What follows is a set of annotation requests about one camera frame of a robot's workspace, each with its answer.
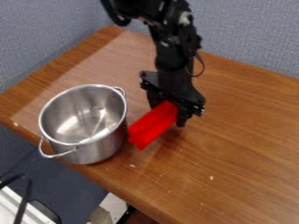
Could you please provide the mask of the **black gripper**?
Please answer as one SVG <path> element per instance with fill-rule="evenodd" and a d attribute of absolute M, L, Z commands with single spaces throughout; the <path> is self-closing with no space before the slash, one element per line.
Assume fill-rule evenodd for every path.
<path fill-rule="evenodd" d="M 185 126 L 192 115 L 201 116 L 205 98 L 192 85 L 193 65 L 177 71 L 141 71 L 140 87 L 147 93 L 149 107 L 153 109 L 163 101 L 177 106 L 176 126 Z"/>

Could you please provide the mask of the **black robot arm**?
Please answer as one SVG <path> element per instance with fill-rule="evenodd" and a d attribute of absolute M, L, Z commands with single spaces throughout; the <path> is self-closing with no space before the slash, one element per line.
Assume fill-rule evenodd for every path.
<path fill-rule="evenodd" d="M 176 125 L 184 126 L 192 116 L 204 111 L 205 98 L 192 85 L 201 76 L 193 63 L 203 62 L 199 50 L 201 36 L 196 32 L 191 6 L 187 0 L 99 0 L 119 26 L 137 19 L 148 27 L 155 45 L 153 72 L 140 73 L 140 86 L 148 103 L 156 108 L 161 101 L 177 106 Z"/>

